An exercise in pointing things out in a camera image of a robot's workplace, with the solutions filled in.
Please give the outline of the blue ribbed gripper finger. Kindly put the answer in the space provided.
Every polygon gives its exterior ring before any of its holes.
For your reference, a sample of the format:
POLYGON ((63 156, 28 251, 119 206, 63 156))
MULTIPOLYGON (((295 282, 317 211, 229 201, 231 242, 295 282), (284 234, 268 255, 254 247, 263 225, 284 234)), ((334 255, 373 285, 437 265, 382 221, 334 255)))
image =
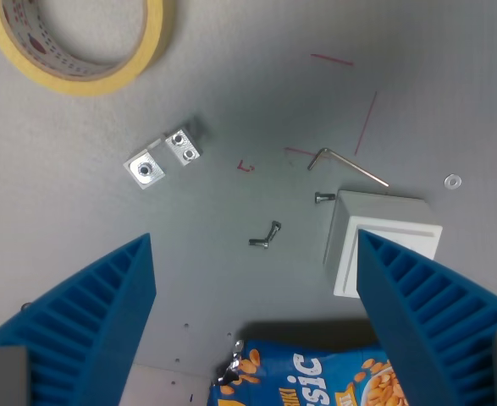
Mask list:
POLYGON ((29 355, 31 404, 119 404, 155 297, 145 233, 4 322, 0 348, 29 355))
POLYGON ((362 230, 357 292, 411 405, 494 405, 497 296, 362 230))

